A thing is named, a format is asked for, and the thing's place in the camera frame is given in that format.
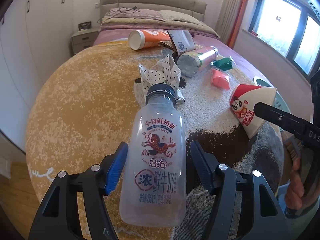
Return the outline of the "right hand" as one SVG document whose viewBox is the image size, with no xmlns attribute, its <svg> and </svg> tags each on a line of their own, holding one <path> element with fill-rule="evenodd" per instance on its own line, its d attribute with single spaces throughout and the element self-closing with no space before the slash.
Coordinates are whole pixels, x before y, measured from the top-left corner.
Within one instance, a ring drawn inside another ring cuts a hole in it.
<svg viewBox="0 0 320 240">
<path fill-rule="evenodd" d="M 319 197 L 319 184 L 311 195 L 304 197 L 305 190 L 299 174 L 300 162 L 300 157 L 293 161 L 290 183 L 285 194 L 285 204 L 293 210 L 305 209 Z"/>
</svg>

